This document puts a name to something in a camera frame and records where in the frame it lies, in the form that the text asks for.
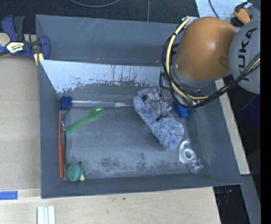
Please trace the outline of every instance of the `clamp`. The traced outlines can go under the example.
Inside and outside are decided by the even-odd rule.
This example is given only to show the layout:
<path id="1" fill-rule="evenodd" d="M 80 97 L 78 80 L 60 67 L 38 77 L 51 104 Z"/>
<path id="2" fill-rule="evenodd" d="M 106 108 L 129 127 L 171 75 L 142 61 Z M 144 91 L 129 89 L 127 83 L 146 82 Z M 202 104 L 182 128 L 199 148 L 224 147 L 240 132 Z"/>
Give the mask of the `clamp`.
<path id="1" fill-rule="evenodd" d="M 24 40 L 22 34 L 22 24 L 24 16 L 6 16 L 2 21 L 1 25 L 4 33 L 6 33 L 10 39 L 10 42 L 5 45 L 5 50 L 0 52 L 0 56 L 10 54 L 12 56 L 23 56 L 36 61 L 38 56 L 43 59 L 48 59 L 50 55 L 50 44 L 47 36 L 41 36 L 39 40 L 35 42 L 28 42 Z M 35 53 L 33 46 L 41 45 L 41 53 Z"/>

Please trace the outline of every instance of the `gray bin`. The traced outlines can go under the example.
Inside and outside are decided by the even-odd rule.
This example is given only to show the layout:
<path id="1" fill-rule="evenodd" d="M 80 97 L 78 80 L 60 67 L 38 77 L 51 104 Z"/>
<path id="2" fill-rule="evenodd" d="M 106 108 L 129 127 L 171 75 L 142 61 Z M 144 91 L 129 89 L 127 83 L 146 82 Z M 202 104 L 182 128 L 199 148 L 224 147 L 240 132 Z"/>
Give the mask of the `gray bin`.
<path id="1" fill-rule="evenodd" d="M 157 85 L 162 45 L 176 24 L 36 16 L 37 36 L 47 35 L 49 60 L 38 66 L 42 198 L 161 191 L 241 184 L 241 176 L 219 99 L 175 118 L 185 127 L 204 168 L 192 174 L 149 133 L 132 102 L 138 91 Z M 57 127 L 61 96 L 99 100 L 104 113 L 68 136 L 66 160 L 80 163 L 85 180 L 59 176 Z M 93 105 L 72 108 L 66 123 Z"/>

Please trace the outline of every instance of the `orange object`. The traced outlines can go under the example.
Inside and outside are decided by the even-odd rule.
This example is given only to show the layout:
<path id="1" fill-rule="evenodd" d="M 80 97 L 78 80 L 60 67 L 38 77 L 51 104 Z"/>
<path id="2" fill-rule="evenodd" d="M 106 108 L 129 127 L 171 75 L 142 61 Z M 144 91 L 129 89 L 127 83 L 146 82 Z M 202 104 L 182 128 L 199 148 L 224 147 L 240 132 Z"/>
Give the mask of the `orange object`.
<path id="1" fill-rule="evenodd" d="M 60 177 L 65 177 L 64 172 L 64 156 L 63 156 L 63 147 L 61 142 L 61 111 L 59 111 L 59 122 L 57 127 L 57 145 L 58 145 L 58 152 L 59 152 L 59 168 L 60 168 Z"/>
<path id="2" fill-rule="evenodd" d="M 178 73 L 191 80 L 210 80 L 229 71 L 229 47 L 236 35 L 228 22 L 203 17 L 184 31 L 174 66 Z"/>

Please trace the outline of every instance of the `black surface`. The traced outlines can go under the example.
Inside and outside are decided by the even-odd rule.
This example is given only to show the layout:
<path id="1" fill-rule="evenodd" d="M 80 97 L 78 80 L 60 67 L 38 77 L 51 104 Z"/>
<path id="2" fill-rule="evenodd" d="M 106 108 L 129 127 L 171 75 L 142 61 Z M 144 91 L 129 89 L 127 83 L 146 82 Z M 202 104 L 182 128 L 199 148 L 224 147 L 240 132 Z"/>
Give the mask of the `black surface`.
<path id="1" fill-rule="evenodd" d="M 102 5 L 114 0 L 78 1 L 92 5 Z M 248 1 L 261 10 L 261 0 Z M 0 21 L 9 14 L 24 15 L 26 19 L 23 24 L 23 32 L 35 34 L 35 14 L 146 21 L 147 4 L 147 0 L 121 0 L 111 7 L 93 9 L 80 7 L 68 0 L 0 0 Z M 195 0 L 151 0 L 149 20 L 152 22 L 178 23 L 181 17 L 187 15 L 198 15 Z M 229 97 L 244 149 L 247 154 L 250 154 L 253 150 L 259 148 L 259 133 L 240 117 L 239 112 L 253 98 L 253 94 L 237 87 L 232 92 L 229 92 Z M 260 196 L 260 174 L 255 175 L 254 180 Z M 242 209 L 234 210 L 234 207 L 242 205 L 240 202 L 242 199 L 235 198 L 234 200 L 234 205 L 229 203 L 221 204 L 224 205 L 221 208 L 222 224 L 243 223 L 240 222 L 243 215 Z"/>

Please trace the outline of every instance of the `blue towel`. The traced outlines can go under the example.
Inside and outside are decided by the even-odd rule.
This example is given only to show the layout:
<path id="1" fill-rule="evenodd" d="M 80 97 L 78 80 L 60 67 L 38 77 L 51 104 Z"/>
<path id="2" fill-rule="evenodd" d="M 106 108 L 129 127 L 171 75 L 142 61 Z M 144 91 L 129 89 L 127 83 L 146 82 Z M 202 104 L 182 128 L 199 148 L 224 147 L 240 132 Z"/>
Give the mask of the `blue towel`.
<path id="1" fill-rule="evenodd" d="M 158 115 L 150 112 L 151 106 L 146 104 L 141 98 L 143 91 L 139 92 L 133 100 L 135 111 L 141 116 L 145 123 L 150 127 L 151 132 L 163 147 L 168 151 L 174 151 L 179 147 L 183 139 L 184 127 L 171 114 L 157 121 Z"/>

